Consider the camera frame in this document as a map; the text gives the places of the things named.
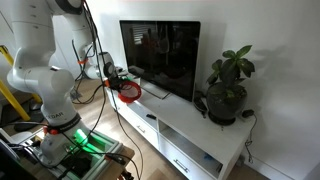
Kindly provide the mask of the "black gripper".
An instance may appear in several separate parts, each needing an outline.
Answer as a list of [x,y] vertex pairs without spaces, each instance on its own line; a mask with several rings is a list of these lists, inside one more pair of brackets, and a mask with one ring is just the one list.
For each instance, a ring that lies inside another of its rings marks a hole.
[[103,67],[103,73],[106,77],[104,81],[105,86],[112,90],[119,91],[125,80],[118,76],[115,66],[111,62],[107,62]]

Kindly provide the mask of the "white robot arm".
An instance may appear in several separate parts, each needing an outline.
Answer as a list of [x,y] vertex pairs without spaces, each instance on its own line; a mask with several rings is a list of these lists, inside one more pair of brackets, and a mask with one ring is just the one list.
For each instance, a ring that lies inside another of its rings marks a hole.
[[77,131],[90,134],[92,130],[83,124],[72,103],[72,73],[49,64],[56,51],[53,18],[67,20],[71,46],[86,76],[113,83],[118,81],[117,73],[108,53],[98,56],[94,65],[87,63],[87,51],[98,37],[85,0],[10,0],[9,8],[17,52],[7,80],[12,87],[42,99],[41,112],[48,125],[39,160],[54,167],[75,149]]

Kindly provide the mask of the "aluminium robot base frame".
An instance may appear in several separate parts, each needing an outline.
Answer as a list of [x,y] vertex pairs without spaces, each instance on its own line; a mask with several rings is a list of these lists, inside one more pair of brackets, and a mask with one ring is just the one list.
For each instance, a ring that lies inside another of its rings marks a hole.
[[99,132],[87,136],[78,130],[69,142],[63,146],[58,163],[46,160],[39,146],[29,150],[58,180],[96,180],[112,165],[126,164],[120,154],[123,145]]

